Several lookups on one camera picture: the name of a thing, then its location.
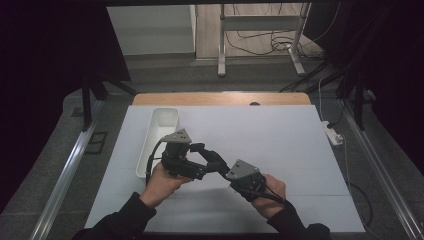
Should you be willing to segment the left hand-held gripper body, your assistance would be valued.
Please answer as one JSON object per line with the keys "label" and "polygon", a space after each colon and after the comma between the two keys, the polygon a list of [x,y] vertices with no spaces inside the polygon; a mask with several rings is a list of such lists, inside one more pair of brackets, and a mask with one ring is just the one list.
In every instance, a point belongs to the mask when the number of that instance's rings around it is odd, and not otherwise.
{"label": "left hand-held gripper body", "polygon": [[166,144],[161,162],[168,173],[172,176],[197,178],[196,165],[187,160],[191,138],[186,130],[177,130],[162,137],[161,141]]}

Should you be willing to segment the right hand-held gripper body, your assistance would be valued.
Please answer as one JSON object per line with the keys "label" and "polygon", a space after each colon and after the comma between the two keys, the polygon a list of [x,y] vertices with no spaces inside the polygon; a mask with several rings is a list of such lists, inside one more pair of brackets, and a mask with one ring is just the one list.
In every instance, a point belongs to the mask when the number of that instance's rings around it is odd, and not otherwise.
{"label": "right hand-held gripper body", "polygon": [[248,202],[257,199],[265,191],[265,177],[257,167],[243,160],[235,162],[226,173],[226,179],[230,182],[230,187]]}

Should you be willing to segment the white plastic storage bin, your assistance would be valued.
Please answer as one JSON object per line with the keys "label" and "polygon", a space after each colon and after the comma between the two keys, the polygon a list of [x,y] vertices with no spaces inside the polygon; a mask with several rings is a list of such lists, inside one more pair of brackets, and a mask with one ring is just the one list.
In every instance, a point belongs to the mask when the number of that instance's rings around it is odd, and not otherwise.
{"label": "white plastic storage bin", "polygon": [[179,126],[179,112],[175,108],[155,108],[152,112],[147,134],[144,140],[136,175],[143,181],[146,180],[146,169],[149,156],[160,139],[172,134]]}

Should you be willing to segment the person's left hand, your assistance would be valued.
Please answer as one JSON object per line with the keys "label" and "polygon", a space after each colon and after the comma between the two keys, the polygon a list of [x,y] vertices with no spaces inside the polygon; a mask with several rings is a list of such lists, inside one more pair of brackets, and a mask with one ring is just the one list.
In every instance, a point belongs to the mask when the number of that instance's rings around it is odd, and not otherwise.
{"label": "person's left hand", "polygon": [[190,178],[171,176],[163,165],[158,163],[139,199],[149,208],[156,208],[183,184],[189,182],[191,182]]}

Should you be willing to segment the person's right hand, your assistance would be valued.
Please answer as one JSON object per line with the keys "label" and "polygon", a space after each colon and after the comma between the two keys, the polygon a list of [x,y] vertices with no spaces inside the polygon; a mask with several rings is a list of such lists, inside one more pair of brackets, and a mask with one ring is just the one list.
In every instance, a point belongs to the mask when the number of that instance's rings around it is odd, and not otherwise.
{"label": "person's right hand", "polygon": [[[266,194],[279,196],[282,199],[286,198],[286,184],[276,179],[270,174],[264,174],[266,179],[267,188]],[[284,209],[284,206],[272,199],[259,197],[251,202],[252,206],[259,212],[259,214],[265,219],[270,219],[275,214]]]}

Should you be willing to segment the white table mat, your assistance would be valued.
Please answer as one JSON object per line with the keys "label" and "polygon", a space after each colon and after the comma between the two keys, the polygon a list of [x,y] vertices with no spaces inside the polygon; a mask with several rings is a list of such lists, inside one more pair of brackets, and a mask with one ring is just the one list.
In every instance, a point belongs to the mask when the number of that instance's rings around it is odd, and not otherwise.
{"label": "white table mat", "polygon": [[[94,226],[119,210],[145,184],[137,169],[153,112],[129,107],[86,222]],[[244,160],[287,185],[304,225],[360,232],[362,223],[317,110],[297,106],[181,106],[179,125],[228,164]],[[157,209],[150,233],[270,233],[272,227],[219,174],[183,185]]]}

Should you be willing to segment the wooden table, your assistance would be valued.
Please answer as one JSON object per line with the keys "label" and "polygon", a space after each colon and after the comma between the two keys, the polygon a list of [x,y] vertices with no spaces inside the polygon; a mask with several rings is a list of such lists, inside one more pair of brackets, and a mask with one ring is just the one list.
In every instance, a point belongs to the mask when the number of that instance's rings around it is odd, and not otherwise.
{"label": "wooden table", "polygon": [[261,105],[310,105],[305,93],[267,92],[187,92],[187,93],[141,93],[134,97],[135,106],[249,106],[251,102]]}

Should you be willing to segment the white power strip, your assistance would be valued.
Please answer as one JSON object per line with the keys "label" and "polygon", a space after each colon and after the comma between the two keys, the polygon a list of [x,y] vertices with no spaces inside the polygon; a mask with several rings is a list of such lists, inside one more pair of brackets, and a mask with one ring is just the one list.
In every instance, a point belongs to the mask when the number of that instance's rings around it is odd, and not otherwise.
{"label": "white power strip", "polygon": [[333,146],[339,146],[343,144],[343,137],[341,134],[338,134],[331,126],[328,121],[322,122],[322,127],[324,129],[325,134],[327,135],[327,138],[329,139],[329,142]]}

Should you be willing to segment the black metal stand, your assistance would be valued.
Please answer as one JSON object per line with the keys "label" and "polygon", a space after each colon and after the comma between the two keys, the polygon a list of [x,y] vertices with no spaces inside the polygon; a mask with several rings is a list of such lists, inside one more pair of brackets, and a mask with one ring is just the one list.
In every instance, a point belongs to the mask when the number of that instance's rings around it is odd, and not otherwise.
{"label": "black metal stand", "polygon": [[83,102],[83,118],[84,124],[82,131],[86,132],[91,123],[94,121],[94,113],[91,107],[91,93],[94,94],[96,100],[106,100],[109,93],[104,85],[105,82],[123,90],[124,92],[136,96],[138,91],[134,88],[122,83],[121,81],[114,80],[105,74],[91,73],[82,78],[82,102]]}
{"label": "black metal stand", "polygon": [[363,125],[363,104],[364,104],[364,81],[361,77],[358,67],[349,66],[344,71],[343,80],[336,90],[338,99],[347,99],[351,92],[354,92],[354,110],[353,117],[356,125],[360,130],[364,129]]}

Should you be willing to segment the white cabinet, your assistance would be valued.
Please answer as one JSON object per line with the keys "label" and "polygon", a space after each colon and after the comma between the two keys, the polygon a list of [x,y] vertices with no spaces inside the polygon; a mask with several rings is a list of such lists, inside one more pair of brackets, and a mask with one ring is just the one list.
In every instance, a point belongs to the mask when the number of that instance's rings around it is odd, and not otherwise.
{"label": "white cabinet", "polygon": [[124,55],[195,52],[194,5],[108,7]]}

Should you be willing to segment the dark curtain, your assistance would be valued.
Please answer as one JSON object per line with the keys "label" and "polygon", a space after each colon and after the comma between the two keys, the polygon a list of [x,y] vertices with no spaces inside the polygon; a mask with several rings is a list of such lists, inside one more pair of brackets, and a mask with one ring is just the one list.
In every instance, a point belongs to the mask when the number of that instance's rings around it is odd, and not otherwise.
{"label": "dark curtain", "polygon": [[347,68],[344,97],[371,91],[372,110],[424,172],[424,0],[311,0],[304,35]]}
{"label": "dark curtain", "polygon": [[108,10],[90,0],[0,0],[0,213],[42,152],[64,98],[130,79]]}

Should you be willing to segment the aluminium floor rail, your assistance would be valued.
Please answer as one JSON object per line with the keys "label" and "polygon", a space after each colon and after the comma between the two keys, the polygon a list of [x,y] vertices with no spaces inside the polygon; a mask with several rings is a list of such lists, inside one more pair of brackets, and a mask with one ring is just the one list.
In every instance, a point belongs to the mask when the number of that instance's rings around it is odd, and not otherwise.
{"label": "aluminium floor rail", "polygon": [[104,101],[96,100],[92,107],[92,120],[88,126],[80,132],[77,141],[62,169],[60,176],[50,194],[50,197],[31,233],[29,240],[46,240],[59,209],[65,199],[73,177],[78,169],[85,149],[98,123]]}
{"label": "aluminium floor rail", "polygon": [[366,132],[361,130],[356,124],[352,107],[348,103],[340,104],[344,107],[344,116],[352,128],[360,146],[366,155],[371,168],[378,179],[380,186],[382,187],[385,195],[392,205],[394,212],[396,213],[401,225],[403,226],[408,238],[410,240],[424,240],[424,225],[421,224],[412,213],[412,210],[408,206],[406,200],[401,195],[398,188],[395,186],[394,181],[390,177],[388,171],[383,165],[380,155],[372,145]]}

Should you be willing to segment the grey metal desk frame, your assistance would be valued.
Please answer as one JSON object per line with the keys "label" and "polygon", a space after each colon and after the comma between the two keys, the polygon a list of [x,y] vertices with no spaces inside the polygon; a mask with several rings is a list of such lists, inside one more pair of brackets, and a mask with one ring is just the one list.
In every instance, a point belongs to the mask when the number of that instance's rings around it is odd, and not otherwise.
{"label": "grey metal desk frame", "polygon": [[303,3],[298,16],[252,16],[226,15],[225,6],[220,5],[220,43],[218,53],[218,75],[226,74],[224,35],[227,31],[294,31],[294,40],[288,48],[289,56],[299,76],[306,74],[298,55],[299,40],[303,33],[310,3]]}

